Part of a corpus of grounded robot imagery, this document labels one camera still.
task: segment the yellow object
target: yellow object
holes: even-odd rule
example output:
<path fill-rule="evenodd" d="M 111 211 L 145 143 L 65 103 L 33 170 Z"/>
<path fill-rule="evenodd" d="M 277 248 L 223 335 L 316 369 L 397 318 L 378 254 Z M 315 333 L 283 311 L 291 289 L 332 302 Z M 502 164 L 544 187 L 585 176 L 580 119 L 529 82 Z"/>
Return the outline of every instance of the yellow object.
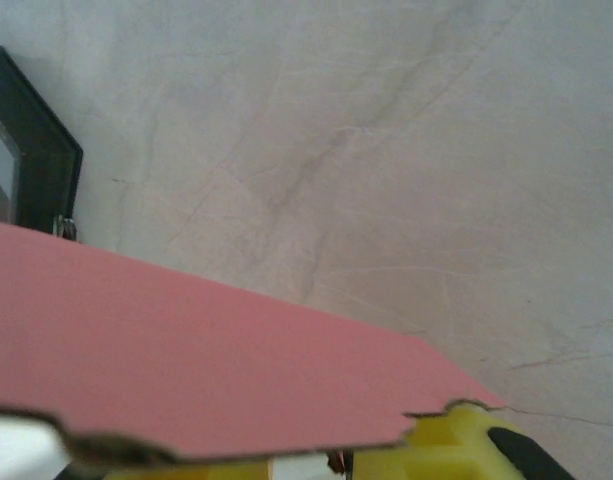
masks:
<path fill-rule="evenodd" d="M 407 446 L 355 453 L 355 480 L 524 480 L 488 438 L 491 427 L 518 431 L 482 409 L 457 406 L 424 417 Z"/>
<path fill-rule="evenodd" d="M 268 462 L 112 473 L 104 480 L 269 480 Z"/>

